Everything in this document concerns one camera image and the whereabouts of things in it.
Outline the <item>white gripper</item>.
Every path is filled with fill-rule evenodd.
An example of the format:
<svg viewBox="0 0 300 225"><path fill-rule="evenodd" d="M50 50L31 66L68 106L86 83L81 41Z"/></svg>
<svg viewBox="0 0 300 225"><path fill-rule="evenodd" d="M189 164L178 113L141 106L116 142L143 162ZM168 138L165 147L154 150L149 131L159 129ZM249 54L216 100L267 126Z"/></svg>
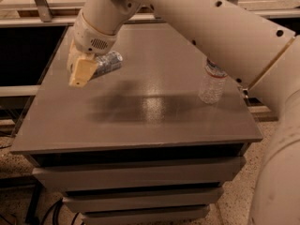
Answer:
<svg viewBox="0 0 300 225"><path fill-rule="evenodd" d="M93 54L106 54L115 41L117 35L106 35L93 28L80 11L74 23L74 41L71 42L67 57L67 71L70 74L69 86L84 87L97 69L97 62Z"/></svg>

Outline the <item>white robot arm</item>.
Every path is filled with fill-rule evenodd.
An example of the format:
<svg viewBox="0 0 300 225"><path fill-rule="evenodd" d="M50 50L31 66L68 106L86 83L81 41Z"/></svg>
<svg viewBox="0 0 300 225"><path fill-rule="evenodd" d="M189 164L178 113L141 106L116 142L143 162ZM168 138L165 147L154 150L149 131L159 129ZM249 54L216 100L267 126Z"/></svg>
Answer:
<svg viewBox="0 0 300 225"><path fill-rule="evenodd" d="M84 86L121 26L149 6L251 95L277 114L248 225L300 223L300 37L225 0L87 0L74 24L67 67Z"/></svg>

